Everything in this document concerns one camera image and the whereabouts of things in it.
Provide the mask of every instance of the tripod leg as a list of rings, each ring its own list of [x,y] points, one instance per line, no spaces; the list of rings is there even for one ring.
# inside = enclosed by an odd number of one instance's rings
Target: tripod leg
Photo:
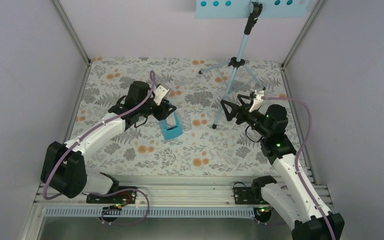
[[[255,83],[257,83],[257,85],[260,86],[261,88],[264,88],[264,84],[257,78],[257,76],[255,76],[255,74],[251,71],[251,69],[246,64],[243,65],[243,67],[248,72],[248,74],[251,75]]]
[[[199,74],[203,74],[203,73],[206,73],[206,72],[209,72],[213,69],[218,69],[218,68],[221,68],[223,67],[224,65],[228,65],[231,61],[225,61],[225,62],[222,62],[220,64],[217,64],[217,65],[214,65],[214,66],[210,66],[209,68],[206,68],[206,69],[203,69],[203,70],[200,70],[198,73]]]
[[[238,69],[236,67],[233,68],[233,72],[232,72],[232,75],[230,77],[229,84],[227,85],[226,92],[224,93],[223,97],[221,98],[222,100],[225,100],[227,98],[229,92],[231,91],[231,88],[232,88],[233,83],[235,81],[235,76],[236,76],[237,70]],[[222,111],[223,111],[223,108],[222,108],[222,105],[220,104],[218,106],[218,113],[217,113],[217,116],[215,117],[215,121],[214,121],[214,124],[212,125],[212,129],[217,128],[217,123],[220,120],[220,116],[222,115]]]

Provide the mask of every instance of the gray floor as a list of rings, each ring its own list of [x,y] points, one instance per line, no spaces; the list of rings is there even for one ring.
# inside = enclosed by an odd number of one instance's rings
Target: gray floor
[[[282,222],[273,214],[270,223]],[[291,240],[286,224],[257,225],[239,218],[148,218],[134,226],[108,226],[95,217],[48,217],[41,240]]]

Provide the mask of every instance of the blue object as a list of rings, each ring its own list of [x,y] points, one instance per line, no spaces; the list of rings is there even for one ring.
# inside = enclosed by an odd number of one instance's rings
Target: blue object
[[[176,125],[169,128],[167,125],[167,121],[161,120],[159,121],[159,126],[161,127],[162,136],[165,140],[172,140],[177,138],[178,136],[183,134],[182,126],[180,125],[180,121],[178,118],[178,115],[176,114],[176,111],[174,111],[172,114],[174,114],[174,120]]]
[[[250,16],[250,0],[220,0],[203,6],[205,1],[196,0],[196,19],[241,19]],[[259,18],[299,18],[305,17],[311,0],[258,0],[262,4]]]

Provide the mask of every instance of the black mounting bracket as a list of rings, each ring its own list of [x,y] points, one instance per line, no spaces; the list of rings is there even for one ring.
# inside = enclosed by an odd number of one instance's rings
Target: black mounting bracket
[[[119,190],[123,189],[138,189],[135,186],[119,186]],[[130,196],[130,201],[128,204],[135,204],[137,192],[134,190],[124,191],[120,194],[112,195],[112,196],[97,196],[94,194],[88,194],[86,198],[86,203],[88,204],[124,204],[127,203],[127,196]]]
[[[229,64],[228,64],[228,66],[230,67],[230,66],[233,66],[234,68],[239,68],[240,66],[243,66],[243,65],[245,65],[245,60],[244,59],[241,59],[240,61],[236,61],[236,57],[234,56],[234,57],[232,57],[231,59],[230,59],[230,62],[229,62]]]
[[[242,182],[233,185],[234,204],[236,205],[267,205],[268,202],[256,197],[252,187],[247,187]]]

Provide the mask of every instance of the gray leaf pattern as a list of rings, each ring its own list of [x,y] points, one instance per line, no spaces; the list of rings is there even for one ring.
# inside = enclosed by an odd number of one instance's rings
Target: gray leaf pattern
[[[131,127],[103,144],[90,159],[88,169],[113,175],[151,176],[263,176],[277,174],[261,152],[259,143],[245,135],[246,125],[227,122],[224,113],[217,128],[212,129],[217,108],[225,93],[232,69],[224,66],[221,75],[212,70],[199,70],[224,62],[225,59],[179,59],[148,57],[98,57],[91,71],[78,109],[71,137],[74,138],[96,124],[119,98],[126,95],[133,81],[150,83],[149,71],[154,70],[157,83],[171,88],[166,97],[177,107],[179,116],[186,114],[188,132],[164,140],[160,124],[150,117],[146,124]],[[273,61],[247,61],[246,64],[264,83],[266,96],[285,96],[280,64]],[[227,100],[239,103],[237,94],[248,95],[256,87],[243,67],[237,70]],[[300,146],[291,110],[287,101],[265,101],[260,112],[270,104],[287,109],[290,119],[286,134],[296,149]],[[258,133],[248,135],[258,140]]]
[[[135,158],[136,158],[136,152],[135,152],[135,149],[134,149],[134,148],[128,148],[128,149],[124,152],[123,157],[124,157],[127,161],[133,161],[133,160],[135,160]]]

